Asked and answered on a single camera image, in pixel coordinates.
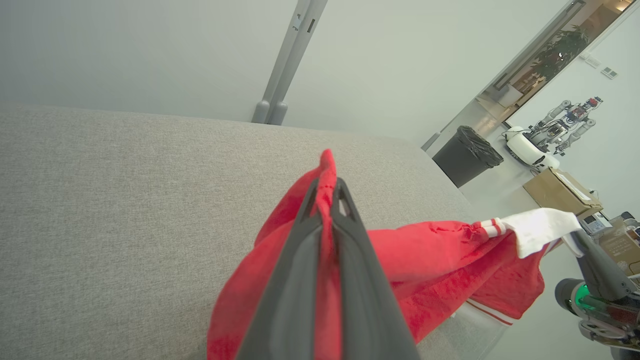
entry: wall switch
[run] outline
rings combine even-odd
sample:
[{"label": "wall switch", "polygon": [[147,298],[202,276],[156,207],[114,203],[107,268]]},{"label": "wall switch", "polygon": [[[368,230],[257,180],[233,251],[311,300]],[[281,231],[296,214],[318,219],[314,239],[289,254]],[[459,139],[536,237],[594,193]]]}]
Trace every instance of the wall switch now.
[{"label": "wall switch", "polygon": [[601,71],[601,73],[602,73],[602,74],[605,74],[605,76],[607,76],[609,79],[613,79],[613,78],[615,78],[616,76],[618,76],[618,73],[617,73],[617,72],[615,72],[615,71],[611,70],[611,69],[610,69],[610,68],[608,68],[608,67],[604,68],[604,70],[603,70],[603,71]]},{"label": "wall switch", "polygon": [[596,68],[596,69],[600,66],[600,64],[602,64],[602,63],[600,62],[600,60],[598,60],[598,59],[596,59],[596,58],[594,58],[593,56],[590,56],[590,55],[589,55],[589,57],[588,57],[588,58],[584,59],[584,61],[585,61],[587,64],[591,65],[592,67],[594,67],[594,68]]}]

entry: gray floor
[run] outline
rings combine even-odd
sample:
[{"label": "gray floor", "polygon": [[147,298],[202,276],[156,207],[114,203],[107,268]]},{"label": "gray floor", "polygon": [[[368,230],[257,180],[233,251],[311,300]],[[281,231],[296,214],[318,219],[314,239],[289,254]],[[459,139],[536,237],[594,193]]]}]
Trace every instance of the gray floor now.
[{"label": "gray floor", "polygon": [[[504,217],[538,208],[535,201],[522,188],[522,185],[533,177],[529,167],[509,154],[505,141],[500,136],[506,128],[496,119],[496,115],[500,115],[500,110],[487,110],[486,105],[478,100],[472,101],[447,126],[427,153],[430,156],[435,155],[455,133],[458,126],[471,126],[504,158],[504,162],[499,166],[484,171],[460,188],[473,205],[477,219]],[[540,270],[546,283],[544,293],[522,319],[513,327],[506,329],[493,350],[483,354],[484,358],[486,360],[610,359],[609,349],[583,338],[578,330],[579,319],[561,309],[555,300],[554,288],[561,279],[582,278],[571,252],[564,246],[552,251],[541,262]]]}]

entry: garment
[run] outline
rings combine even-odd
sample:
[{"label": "garment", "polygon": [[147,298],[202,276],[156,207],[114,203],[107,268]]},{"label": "garment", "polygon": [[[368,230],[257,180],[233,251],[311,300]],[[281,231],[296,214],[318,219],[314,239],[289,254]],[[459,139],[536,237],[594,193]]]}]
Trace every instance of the garment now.
[{"label": "garment", "polygon": [[[316,359],[340,359],[339,266],[329,231],[336,169],[327,150],[320,166],[297,180],[282,198],[258,233],[254,249],[220,293],[207,335],[209,360],[235,357],[315,178],[319,178],[316,210],[324,225],[316,295],[315,355]],[[540,231],[532,230],[527,221],[545,217],[556,218],[556,224],[538,224],[547,227]],[[507,223],[496,218],[473,224],[422,222],[367,232],[416,343],[465,301],[511,325],[544,289],[538,268],[550,245],[541,244],[539,239],[551,241],[579,228],[573,214],[553,209],[539,209],[506,220]],[[531,254],[538,248],[540,251]],[[528,256],[520,259],[518,253]]]}]

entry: potted plant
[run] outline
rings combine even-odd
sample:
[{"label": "potted plant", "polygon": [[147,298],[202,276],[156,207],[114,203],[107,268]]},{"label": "potted plant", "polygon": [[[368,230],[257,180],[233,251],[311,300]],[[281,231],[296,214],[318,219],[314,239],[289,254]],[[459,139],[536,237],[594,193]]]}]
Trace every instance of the potted plant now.
[{"label": "potted plant", "polygon": [[539,78],[551,80],[589,44],[586,30],[573,25],[573,30],[558,31],[534,58],[532,70]]}]

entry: black trash can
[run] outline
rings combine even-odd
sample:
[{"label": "black trash can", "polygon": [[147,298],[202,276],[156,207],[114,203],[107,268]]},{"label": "black trash can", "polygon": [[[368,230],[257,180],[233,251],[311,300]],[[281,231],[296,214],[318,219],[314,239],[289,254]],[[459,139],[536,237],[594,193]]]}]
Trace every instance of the black trash can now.
[{"label": "black trash can", "polygon": [[488,168],[504,161],[502,156],[469,126],[456,134],[433,156],[433,161],[459,188]]}]

